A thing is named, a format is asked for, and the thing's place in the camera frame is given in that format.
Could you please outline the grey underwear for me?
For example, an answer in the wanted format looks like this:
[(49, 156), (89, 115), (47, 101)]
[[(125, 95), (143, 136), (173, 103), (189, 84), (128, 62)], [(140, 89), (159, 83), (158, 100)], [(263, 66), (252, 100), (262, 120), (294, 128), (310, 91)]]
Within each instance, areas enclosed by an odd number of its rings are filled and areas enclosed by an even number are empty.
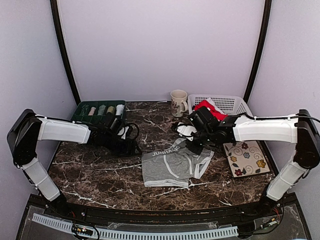
[(187, 188), (190, 178), (203, 176), (213, 156), (214, 152), (205, 148), (200, 154), (193, 153), (187, 148), (187, 141), (179, 138), (165, 150), (142, 155), (144, 186)]

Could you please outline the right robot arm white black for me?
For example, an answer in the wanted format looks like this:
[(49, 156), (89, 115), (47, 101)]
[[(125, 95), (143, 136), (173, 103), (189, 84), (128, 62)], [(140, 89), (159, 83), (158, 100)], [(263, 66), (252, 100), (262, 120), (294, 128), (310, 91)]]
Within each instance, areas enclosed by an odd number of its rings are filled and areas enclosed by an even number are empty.
[(206, 107), (188, 116), (196, 132), (191, 134), (191, 149), (199, 151), (206, 143), (225, 144), (246, 141), (271, 141), (295, 144), (295, 152), (280, 173), (268, 185), (265, 198), (255, 205), (255, 213), (266, 217), (276, 201), (295, 183), (320, 163), (319, 119), (305, 109), (297, 114), (276, 117), (256, 117), (246, 113), (214, 117)]

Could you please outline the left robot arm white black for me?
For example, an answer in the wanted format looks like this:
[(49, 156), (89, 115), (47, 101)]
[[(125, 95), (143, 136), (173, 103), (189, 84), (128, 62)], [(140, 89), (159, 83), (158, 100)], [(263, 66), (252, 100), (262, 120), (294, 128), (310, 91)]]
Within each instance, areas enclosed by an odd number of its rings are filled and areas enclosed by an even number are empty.
[(78, 145), (103, 147), (117, 157), (141, 155), (137, 143), (140, 129), (121, 116), (107, 114), (100, 120), (65, 120), (36, 114), (25, 109), (6, 136), (13, 164), (21, 169), (27, 179), (51, 203), (51, 210), (60, 218), (71, 213), (63, 193), (43, 167), (37, 154), (41, 142), (67, 142)]

